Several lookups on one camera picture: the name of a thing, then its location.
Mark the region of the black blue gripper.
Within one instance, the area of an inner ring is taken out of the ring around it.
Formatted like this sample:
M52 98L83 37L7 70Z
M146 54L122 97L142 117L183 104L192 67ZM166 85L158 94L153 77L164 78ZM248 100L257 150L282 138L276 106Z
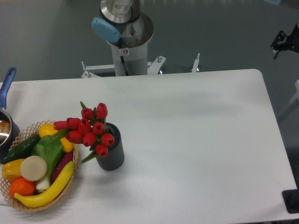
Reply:
M287 48L295 53L299 52L299 22L294 26L291 34L286 38L286 33L280 30L271 44L272 49L282 49L284 43Z

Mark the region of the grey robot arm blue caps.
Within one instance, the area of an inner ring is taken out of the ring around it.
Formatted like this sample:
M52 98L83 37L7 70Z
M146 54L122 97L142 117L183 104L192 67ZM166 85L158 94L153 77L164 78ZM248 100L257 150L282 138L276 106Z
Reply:
M128 51L146 45L153 36L154 26L141 12L139 0L102 0L92 30L113 47Z

